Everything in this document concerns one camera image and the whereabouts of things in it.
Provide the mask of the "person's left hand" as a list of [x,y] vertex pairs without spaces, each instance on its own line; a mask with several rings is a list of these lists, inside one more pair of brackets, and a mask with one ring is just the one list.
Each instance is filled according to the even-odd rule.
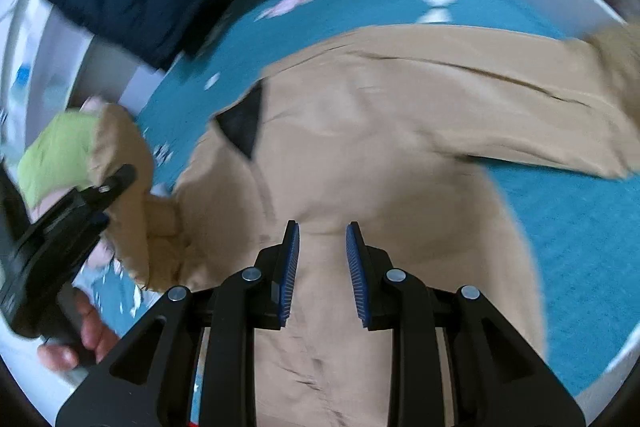
[[55,373],[85,369],[101,362],[118,336],[102,321],[89,297],[67,286],[41,321],[40,362]]

